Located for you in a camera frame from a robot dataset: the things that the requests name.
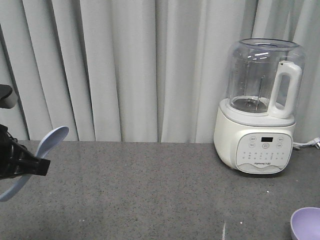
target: curtain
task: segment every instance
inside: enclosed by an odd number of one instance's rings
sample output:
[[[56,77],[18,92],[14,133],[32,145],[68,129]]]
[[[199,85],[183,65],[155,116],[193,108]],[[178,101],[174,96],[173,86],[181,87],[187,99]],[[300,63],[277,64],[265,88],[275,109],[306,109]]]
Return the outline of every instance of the curtain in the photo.
[[[317,0],[1,0],[0,84],[19,96],[0,123],[21,140],[212,143],[229,47],[305,48],[294,140],[320,135]]]

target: power cord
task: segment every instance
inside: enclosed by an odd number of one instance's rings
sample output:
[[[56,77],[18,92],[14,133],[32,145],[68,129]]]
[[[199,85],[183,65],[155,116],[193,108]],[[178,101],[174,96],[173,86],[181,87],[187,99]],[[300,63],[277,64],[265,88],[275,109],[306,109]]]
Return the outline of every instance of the power cord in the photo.
[[[301,148],[311,147],[315,146],[317,149],[320,149],[320,137],[316,137],[311,141],[308,141],[306,143],[300,143],[300,142],[294,142],[293,148],[296,150],[300,150]]]

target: purple bowl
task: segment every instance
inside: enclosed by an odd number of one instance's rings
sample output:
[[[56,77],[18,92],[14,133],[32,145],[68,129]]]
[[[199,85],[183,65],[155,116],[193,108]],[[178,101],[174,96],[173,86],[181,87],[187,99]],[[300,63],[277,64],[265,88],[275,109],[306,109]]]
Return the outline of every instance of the purple bowl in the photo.
[[[293,240],[320,240],[320,208],[303,207],[291,216]]]

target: clear plastic jar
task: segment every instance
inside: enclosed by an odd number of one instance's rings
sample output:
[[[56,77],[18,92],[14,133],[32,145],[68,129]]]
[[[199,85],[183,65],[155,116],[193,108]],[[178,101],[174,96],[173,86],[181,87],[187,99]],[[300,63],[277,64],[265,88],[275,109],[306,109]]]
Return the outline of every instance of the clear plastic jar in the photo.
[[[243,39],[231,47],[228,103],[239,111],[286,118],[296,110],[305,67],[303,48],[290,41]]]

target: countertop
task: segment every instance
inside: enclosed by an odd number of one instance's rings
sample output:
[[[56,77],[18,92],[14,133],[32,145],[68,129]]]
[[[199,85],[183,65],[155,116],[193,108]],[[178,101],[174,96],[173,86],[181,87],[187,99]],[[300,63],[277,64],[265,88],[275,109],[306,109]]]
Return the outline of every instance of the countertop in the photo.
[[[289,240],[291,214],[320,207],[316,148],[274,175],[232,170],[212,144],[66,141],[46,158],[47,176],[0,202],[1,239]]]

